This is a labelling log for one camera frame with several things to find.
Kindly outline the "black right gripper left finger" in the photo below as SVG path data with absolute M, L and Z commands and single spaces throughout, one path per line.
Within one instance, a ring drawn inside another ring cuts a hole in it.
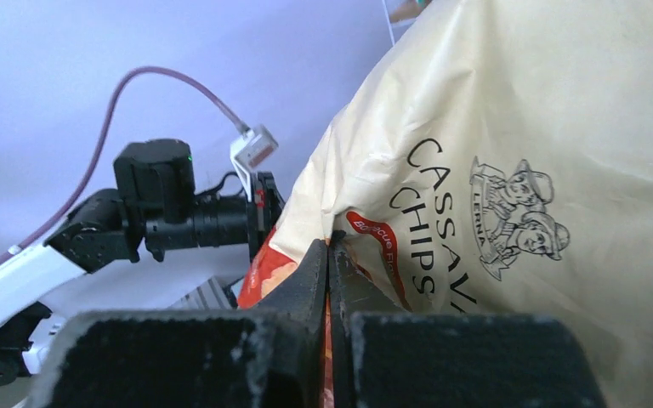
M 318 407 L 327 245 L 249 309 L 113 310 L 68 320 L 28 407 Z

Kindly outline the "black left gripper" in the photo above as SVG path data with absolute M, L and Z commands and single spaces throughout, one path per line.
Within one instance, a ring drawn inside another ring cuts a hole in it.
M 247 244 L 250 259 L 255 259 L 281 216 L 285 201 L 271 172 L 254 173 L 247 200 Z

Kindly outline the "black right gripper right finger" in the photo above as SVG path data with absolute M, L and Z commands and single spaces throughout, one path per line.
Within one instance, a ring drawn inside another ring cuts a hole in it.
M 581 344 L 533 314 L 418 314 L 329 244 L 333 396 L 338 407 L 602 407 Z

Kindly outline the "beige paper snack pouch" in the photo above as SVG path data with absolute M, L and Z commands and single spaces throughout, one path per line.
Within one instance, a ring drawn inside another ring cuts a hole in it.
M 253 306 L 335 231 L 414 312 L 555 316 L 653 407 L 653 1 L 436 1 L 332 120 Z

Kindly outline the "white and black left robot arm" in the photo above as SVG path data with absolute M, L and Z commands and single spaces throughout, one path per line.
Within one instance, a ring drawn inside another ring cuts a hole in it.
M 43 296 L 108 264 L 156 261 L 167 252 L 246 244 L 255 255 L 284 202 L 271 173 L 258 165 L 277 148 L 264 135 L 230 147 L 242 190 L 196 192 L 190 147 L 177 139 L 128 144 L 114 161 L 116 187 L 99 190 L 71 211 L 44 242 L 0 266 L 0 386 L 40 371 L 62 319 Z

